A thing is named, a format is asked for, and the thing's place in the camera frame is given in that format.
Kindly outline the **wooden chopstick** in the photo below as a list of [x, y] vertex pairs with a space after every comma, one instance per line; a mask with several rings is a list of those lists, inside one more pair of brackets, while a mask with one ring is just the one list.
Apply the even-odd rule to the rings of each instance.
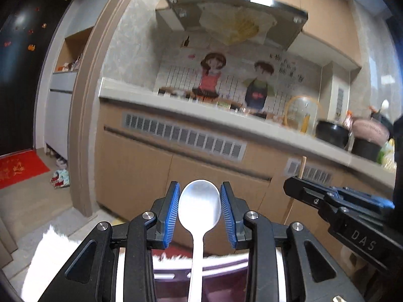
[[301, 190], [300, 180], [303, 177], [306, 162], [307, 162], [307, 157], [302, 156], [302, 158], [300, 160], [300, 168], [299, 168], [297, 176], [295, 178], [292, 178], [292, 181], [289, 184], [286, 184], [286, 189], [287, 189], [286, 194], [290, 194], [289, 195], [290, 199], [288, 200], [288, 205], [287, 205], [286, 211], [283, 215], [282, 224], [287, 224], [288, 218], [289, 218], [291, 210], [292, 210], [292, 206], [294, 204], [294, 199], [296, 197], [298, 197], [300, 194], [300, 190]]

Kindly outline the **white plastic spoon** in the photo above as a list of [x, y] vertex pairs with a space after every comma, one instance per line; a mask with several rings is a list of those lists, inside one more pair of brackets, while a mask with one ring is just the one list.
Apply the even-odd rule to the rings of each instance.
[[221, 199], [217, 187], [203, 179], [190, 182], [180, 195], [178, 217], [193, 238], [188, 300], [201, 301], [204, 236], [218, 224], [221, 217]]

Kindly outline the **white textured table cloth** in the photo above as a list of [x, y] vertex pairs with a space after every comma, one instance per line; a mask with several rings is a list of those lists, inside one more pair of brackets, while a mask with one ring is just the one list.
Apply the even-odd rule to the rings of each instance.
[[[123, 239], [117, 231], [125, 231]], [[22, 286], [23, 301], [191, 301], [195, 260], [155, 256], [145, 237], [134, 246], [126, 225], [94, 227], [82, 241], [71, 241], [53, 228], [43, 234]]]

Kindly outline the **black cooking pot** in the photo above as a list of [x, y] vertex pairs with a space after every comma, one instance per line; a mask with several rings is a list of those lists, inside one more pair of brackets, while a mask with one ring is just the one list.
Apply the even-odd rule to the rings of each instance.
[[349, 141], [350, 131], [337, 123], [319, 120], [315, 128], [315, 137], [345, 149]]

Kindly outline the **pink striped bowl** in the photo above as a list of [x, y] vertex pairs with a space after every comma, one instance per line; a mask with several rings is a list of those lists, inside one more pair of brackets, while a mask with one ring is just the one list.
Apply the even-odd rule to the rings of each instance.
[[383, 146], [389, 139], [389, 130], [374, 118], [355, 118], [352, 122], [352, 134], [355, 138]]

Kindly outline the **pair of slippers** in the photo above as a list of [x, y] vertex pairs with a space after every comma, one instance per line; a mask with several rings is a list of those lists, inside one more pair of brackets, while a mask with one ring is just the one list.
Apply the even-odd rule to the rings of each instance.
[[70, 186], [70, 175], [68, 172], [67, 161], [63, 158], [58, 158], [56, 161], [58, 169], [53, 173], [50, 180], [54, 188], [64, 188]]

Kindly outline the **red door mat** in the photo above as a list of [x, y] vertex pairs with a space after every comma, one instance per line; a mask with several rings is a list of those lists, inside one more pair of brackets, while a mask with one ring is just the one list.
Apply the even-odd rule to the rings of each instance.
[[0, 189], [49, 172], [34, 150], [3, 156], [0, 159]]

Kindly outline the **range hood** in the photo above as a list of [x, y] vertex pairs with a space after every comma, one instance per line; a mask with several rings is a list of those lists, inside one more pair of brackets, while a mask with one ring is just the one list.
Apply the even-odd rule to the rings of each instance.
[[307, 23], [308, 13], [277, 0], [164, 0], [158, 11], [174, 31], [206, 32], [226, 46], [251, 41], [282, 50]]

